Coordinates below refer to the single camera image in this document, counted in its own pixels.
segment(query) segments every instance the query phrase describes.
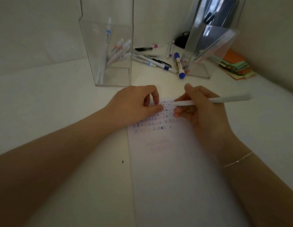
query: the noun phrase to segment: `white desk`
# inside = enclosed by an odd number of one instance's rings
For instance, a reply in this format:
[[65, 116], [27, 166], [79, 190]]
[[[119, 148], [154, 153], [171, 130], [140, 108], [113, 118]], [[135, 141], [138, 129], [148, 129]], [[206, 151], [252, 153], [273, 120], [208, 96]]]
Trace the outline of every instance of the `white desk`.
[[[220, 95], [251, 91], [253, 101], [228, 103], [227, 109], [241, 115], [241, 124], [265, 147], [254, 151], [293, 189], [293, 94], [261, 76], [234, 81], [220, 71], [210, 80], [180, 80], [133, 62], [132, 84], [155, 84], [162, 97], [178, 97], [185, 83]], [[0, 76], [0, 153], [92, 114], [119, 89], [95, 87], [87, 59]], [[107, 137], [29, 226], [135, 226], [126, 129]]]

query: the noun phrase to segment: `thin silver bracelet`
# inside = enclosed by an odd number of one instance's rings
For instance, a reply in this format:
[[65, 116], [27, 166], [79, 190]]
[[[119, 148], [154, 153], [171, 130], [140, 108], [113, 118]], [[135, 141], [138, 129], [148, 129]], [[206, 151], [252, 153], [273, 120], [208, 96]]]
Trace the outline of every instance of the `thin silver bracelet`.
[[252, 151], [251, 151], [250, 153], [246, 154], [245, 156], [243, 156], [242, 158], [238, 159], [237, 161], [225, 165], [223, 168], [226, 168], [226, 167], [232, 166], [232, 165], [234, 165], [234, 164], [236, 164], [236, 163], [238, 163], [238, 162], [241, 162], [242, 160], [244, 160], [246, 157], [250, 156], [251, 154], [253, 154]]

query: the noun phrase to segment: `hand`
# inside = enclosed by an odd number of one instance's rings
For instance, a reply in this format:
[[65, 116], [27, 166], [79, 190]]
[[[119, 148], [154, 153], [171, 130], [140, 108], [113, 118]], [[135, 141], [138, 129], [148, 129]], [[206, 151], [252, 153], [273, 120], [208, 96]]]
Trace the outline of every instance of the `hand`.
[[[150, 94], [155, 105], [149, 107]], [[159, 94], [154, 85], [129, 86], [118, 91], [104, 110], [109, 119], [116, 124], [117, 129], [120, 129], [162, 111], [164, 107], [158, 103]]]
[[218, 155], [233, 138], [223, 103], [214, 104], [208, 98], [219, 97], [215, 93], [198, 86], [186, 84], [185, 93], [175, 101], [193, 100], [196, 106], [176, 107], [175, 117], [189, 120], [203, 148], [214, 155]]

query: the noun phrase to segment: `sheet of paper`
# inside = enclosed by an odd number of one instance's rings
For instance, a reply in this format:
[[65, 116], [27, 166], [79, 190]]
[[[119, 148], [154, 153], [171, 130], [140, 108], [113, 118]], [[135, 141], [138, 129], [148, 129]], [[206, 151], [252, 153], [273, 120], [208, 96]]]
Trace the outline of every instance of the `sheet of paper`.
[[191, 124], [174, 118], [171, 102], [128, 127], [136, 226], [249, 226], [216, 162]]

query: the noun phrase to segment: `blue marker cap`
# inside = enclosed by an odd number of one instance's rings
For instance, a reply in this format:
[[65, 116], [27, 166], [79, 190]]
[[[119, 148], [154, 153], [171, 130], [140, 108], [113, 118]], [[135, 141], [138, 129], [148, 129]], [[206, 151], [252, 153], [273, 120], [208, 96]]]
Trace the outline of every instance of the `blue marker cap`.
[[174, 59], [180, 58], [179, 53], [174, 53]]
[[184, 73], [184, 72], [179, 73], [179, 78], [180, 78], [180, 79], [183, 79], [184, 77], [185, 77], [185, 73]]

